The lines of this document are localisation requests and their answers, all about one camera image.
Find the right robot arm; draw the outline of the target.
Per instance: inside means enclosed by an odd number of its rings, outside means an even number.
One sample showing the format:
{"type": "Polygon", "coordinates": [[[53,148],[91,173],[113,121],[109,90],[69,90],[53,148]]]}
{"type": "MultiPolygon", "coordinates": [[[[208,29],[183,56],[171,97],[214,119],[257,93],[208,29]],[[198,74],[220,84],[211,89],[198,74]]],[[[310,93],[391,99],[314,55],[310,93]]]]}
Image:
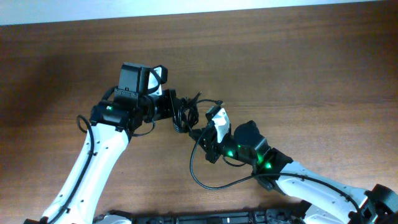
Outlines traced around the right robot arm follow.
{"type": "Polygon", "coordinates": [[[397,193],[377,184],[367,190],[323,177],[270,147],[256,123],[248,121],[234,132],[211,121],[190,131],[196,147],[214,163],[225,156],[252,167],[250,178],[266,190],[299,198],[293,212],[302,223],[397,223],[397,193]]]}

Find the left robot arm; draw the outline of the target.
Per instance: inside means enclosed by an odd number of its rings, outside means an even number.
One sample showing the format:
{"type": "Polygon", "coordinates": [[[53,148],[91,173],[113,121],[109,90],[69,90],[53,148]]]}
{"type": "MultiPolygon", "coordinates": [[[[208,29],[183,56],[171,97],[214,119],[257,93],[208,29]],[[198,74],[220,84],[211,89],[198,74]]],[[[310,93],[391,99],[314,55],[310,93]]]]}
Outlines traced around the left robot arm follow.
{"type": "Polygon", "coordinates": [[[172,117],[168,70],[123,63],[119,83],[111,87],[86,119],[86,139],[62,189],[44,211],[39,223],[91,223],[109,175],[143,123],[172,117]]]}

